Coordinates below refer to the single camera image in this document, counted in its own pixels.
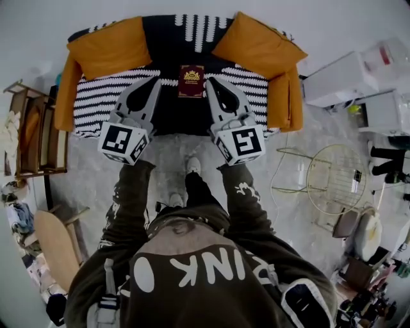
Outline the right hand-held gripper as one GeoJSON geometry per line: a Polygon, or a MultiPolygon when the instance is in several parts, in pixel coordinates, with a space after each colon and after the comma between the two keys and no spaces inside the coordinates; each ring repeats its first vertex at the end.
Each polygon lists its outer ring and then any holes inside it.
{"type": "Polygon", "coordinates": [[[225,162],[239,165],[264,155],[263,128],[250,113],[245,93],[224,79],[213,78],[206,81],[206,94],[214,121],[210,135],[225,162]]]}

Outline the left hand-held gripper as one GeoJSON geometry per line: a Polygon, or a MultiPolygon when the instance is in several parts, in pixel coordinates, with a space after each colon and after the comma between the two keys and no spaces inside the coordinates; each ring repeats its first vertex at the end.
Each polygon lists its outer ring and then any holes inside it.
{"type": "Polygon", "coordinates": [[[98,151],[108,159],[133,166],[148,146],[153,131],[150,121],[160,96],[161,80],[156,80],[151,91],[150,83],[150,78],[143,78],[124,89],[115,111],[102,123],[98,151]],[[142,110],[144,123],[128,117],[142,110]]]}

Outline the maroon cloth with gold emblem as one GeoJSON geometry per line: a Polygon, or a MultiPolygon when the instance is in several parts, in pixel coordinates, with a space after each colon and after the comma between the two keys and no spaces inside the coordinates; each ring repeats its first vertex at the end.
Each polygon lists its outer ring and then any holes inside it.
{"type": "Polygon", "coordinates": [[[178,93],[180,98],[200,99],[204,91],[204,66],[182,65],[179,71],[178,93]]]}

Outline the orange sofa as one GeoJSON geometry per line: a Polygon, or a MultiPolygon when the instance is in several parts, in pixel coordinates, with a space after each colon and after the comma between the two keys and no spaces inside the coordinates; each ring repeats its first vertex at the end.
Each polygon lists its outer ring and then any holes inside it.
{"type": "MultiPolygon", "coordinates": [[[[68,43],[114,22],[116,21],[80,30],[69,37],[68,43]]],[[[283,31],[279,32],[287,36],[295,44],[290,34],[283,31]]],[[[268,128],[279,129],[279,133],[298,131],[303,127],[302,90],[297,65],[284,74],[271,80],[267,79],[267,126],[268,128]]],[[[59,130],[74,133],[74,101],[77,85],[82,77],[85,76],[80,65],[69,54],[61,74],[56,98],[54,125],[59,130]]]]}

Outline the person's right forearm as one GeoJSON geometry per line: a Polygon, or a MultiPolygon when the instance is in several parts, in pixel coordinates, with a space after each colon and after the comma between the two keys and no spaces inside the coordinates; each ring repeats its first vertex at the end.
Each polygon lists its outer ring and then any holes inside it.
{"type": "Polygon", "coordinates": [[[230,224],[227,235],[234,239],[264,240],[273,237],[271,221],[245,164],[218,167],[227,195],[230,224]]]}

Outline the person's left forearm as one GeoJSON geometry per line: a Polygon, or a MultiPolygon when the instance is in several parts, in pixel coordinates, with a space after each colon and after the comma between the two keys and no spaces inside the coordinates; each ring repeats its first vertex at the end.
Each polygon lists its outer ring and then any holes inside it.
{"type": "Polygon", "coordinates": [[[141,246],[148,240],[145,229],[145,210],[152,163],[138,160],[124,165],[113,189],[113,203],[106,214],[99,248],[125,245],[141,246]]]}

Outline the black white striped blanket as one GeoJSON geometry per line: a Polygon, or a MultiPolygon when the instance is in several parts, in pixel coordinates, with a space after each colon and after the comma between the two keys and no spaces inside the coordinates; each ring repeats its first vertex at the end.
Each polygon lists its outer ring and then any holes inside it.
{"type": "Polygon", "coordinates": [[[99,136],[102,123],[108,120],[121,92],[150,77],[161,80],[160,98],[151,120],[156,135],[208,135],[213,120],[206,97],[178,96],[182,65],[202,65],[204,79],[220,78],[235,85],[246,95],[264,137],[279,132],[267,126],[267,79],[211,53],[232,19],[208,15],[153,15],[143,17],[142,22],[152,63],[93,80],[82,77],[74,101],[75,135],[99,136]]]}

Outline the orange cushion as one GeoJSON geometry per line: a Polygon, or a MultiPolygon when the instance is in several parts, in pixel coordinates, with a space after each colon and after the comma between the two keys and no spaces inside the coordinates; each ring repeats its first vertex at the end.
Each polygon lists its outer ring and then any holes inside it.
{"type": "Polygon", "coordinates": [[[238,12],[212,54],[271,80],[308,55],[287,36],[238,12]]]}
{"type": "Polygon", "coordinates": [[[152,63],[141,16],[114,22],[67,44],[87,80],[152,63]]]}

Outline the person's right white shoe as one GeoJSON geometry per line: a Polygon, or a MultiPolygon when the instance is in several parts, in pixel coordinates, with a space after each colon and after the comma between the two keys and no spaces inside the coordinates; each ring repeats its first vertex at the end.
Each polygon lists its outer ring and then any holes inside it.
{"type": "Polygon", "coordinates": [[[196,173],[198,175],[201,174],[201,163],[198,158],[190,157],[186,164],[186,173],[196,173]]]}

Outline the wooden shelf rack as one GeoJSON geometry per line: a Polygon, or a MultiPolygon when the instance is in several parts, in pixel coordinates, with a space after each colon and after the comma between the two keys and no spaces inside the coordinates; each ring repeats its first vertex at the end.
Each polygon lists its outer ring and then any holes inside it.
{"type": "Polygon", "coordinates": [[[4,175],[16,179],[67,172],[68,132],[54,127],[57,86],[44,93],[20,79],[4,89],[12,94],[4,150],[4,175]]]}

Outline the white cabinet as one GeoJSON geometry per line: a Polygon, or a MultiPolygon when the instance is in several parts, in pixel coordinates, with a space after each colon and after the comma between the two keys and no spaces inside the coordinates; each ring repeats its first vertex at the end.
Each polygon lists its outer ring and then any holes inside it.
{"type": "Polygon", "coordinates": [[[376,94],[379,86],[352,51],[308,76],[302,82],[306,104],[326,108],[376,94]]]}

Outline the white appliance box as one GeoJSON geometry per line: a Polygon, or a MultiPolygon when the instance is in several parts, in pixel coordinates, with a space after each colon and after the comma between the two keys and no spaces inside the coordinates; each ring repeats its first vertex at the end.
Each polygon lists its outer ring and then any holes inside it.
{"type": "Polygon", "coordinates": [[[375,94],[356,101],[363,118],[358,123],[360,133],[385,136],[410,136],[410,93],[396,90],[375,94]]]}

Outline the pile of clothes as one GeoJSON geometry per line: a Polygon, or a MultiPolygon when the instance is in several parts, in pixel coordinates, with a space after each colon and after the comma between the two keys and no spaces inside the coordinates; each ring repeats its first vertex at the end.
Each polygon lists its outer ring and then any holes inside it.
{"type": "Polygon", "coordinates": [[[7,218],[13,233],[29,235],[33,233],[33,214],[25,202],[29,186],[25,179],[9,181],[0,189],[0,199],[5,205],[7,218]]]}

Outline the oval wooden table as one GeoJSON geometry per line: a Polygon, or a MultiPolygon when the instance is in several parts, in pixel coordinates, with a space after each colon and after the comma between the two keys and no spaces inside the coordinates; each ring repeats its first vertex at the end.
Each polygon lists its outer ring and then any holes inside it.
{"type": "Polygon", "coordinates": [[[89,210],[85,208],[64,222],[52,211],[39,210],[34,216],[34,234],[51,276],[66,292],[83,263],[74,224],[89,210]]]}

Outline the person's olive printed sweatshirt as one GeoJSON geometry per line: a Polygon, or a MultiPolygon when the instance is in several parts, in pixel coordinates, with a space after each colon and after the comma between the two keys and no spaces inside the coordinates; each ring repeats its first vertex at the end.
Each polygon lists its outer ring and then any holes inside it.
{"type": "Polygon", "coordinates": [[[234,240],[194,209],[146,232],[80,268],[67,328],[333,328],[333,285],[276,236],[234,240]]]}

